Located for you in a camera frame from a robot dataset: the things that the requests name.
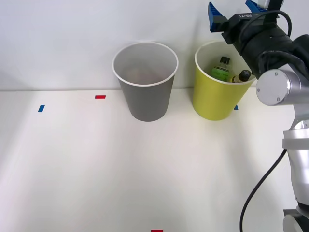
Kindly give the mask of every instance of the small bottle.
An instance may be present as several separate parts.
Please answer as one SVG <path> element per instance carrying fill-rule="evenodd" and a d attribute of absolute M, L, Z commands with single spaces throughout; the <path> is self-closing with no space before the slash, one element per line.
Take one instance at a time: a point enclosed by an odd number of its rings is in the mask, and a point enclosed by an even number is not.
<path fill-rule="evenodd" d="M 243 70 L 239 75 L 234 76 L 230 82 L 232 83 L 241 83 L 248 81 L 251 76 L 251 72 L 249 70 Z"/>
<path fill-rule="evenodd" d="M 211 76 L 220 80 L 227 81 L 229 75 L 229 64 L 230 58 L 221 57 L 219 66 L 215 66 L 211 71 Z"/>

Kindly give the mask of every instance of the yellow cup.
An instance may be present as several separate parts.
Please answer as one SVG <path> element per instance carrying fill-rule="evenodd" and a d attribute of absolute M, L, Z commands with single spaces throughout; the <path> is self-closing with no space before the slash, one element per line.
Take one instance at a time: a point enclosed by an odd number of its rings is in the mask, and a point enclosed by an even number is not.
<path fill-rule="evenodd" d="M 211 41 L 201 46 L 195 53 L 196 78 L 193 107 L 203 118 L 222 120 L 229 116 L 252 82 L 229 83 L 219 81 L 209 75 L 221 57 L 230 58 L 230 78 L 242 70 L 250 70 L 233 45 L 223 41 Z"/>

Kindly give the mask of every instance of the paper cup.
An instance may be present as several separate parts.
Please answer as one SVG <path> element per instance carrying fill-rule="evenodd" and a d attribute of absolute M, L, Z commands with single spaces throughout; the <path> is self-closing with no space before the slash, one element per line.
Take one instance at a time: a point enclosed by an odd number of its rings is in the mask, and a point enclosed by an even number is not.
<path fill-rule="evenodd" d="M 208 42 L 197 50 L 193 107 L 200 116 L 209 120 L 228 117 L 255 80 L 253 75 L 243 83 L 229 83 L 211 77 L 209 73 L 223 56 L 230 58 L 230 77 L 244 69 L 250 70 L 234 46 L 226 42 Z"/>
<path fill-rule="evenodd" d="M 160 43 L 135 43 L 117 53 L 112 69 L 136 119 L 150 122 L 166 113 L 177 68 L 175 52 Z"/>

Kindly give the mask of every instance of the bottle cap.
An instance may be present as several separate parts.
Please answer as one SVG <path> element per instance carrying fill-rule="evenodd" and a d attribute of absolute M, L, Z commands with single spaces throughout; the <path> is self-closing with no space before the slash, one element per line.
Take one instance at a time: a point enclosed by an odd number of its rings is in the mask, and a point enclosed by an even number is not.
<path fill-rule="evenodd" d="M 221 57 L 220 63 L 229 64 L 229 62 L 230 62 L 230 58 L 228 58 L 228 57 Z"/>
<path fill-rule="evenodd" d="M 251 76 L 251 72 L 249 70 L 243 70 L 241 73 L 238 75 L 239 80 L 242 82 L 248 81 Z"/>

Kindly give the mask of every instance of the tape marker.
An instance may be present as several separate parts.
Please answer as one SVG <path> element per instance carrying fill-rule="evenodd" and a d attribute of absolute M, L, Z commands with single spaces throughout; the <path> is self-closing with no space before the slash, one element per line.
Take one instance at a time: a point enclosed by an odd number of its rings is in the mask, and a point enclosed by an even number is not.
<path fill-rule="evenodd" d="M 45 107 L 45 105 L 40 105 L 40 107 L 39 107 L 39 113 L 42 113 L 43 112 L 43 110 L 44 110 L 44 107 Z"/>
<path fill-rule="evenodd" d="M 95 99 L 105 99 L 106 95 L 96 95 Z"/>

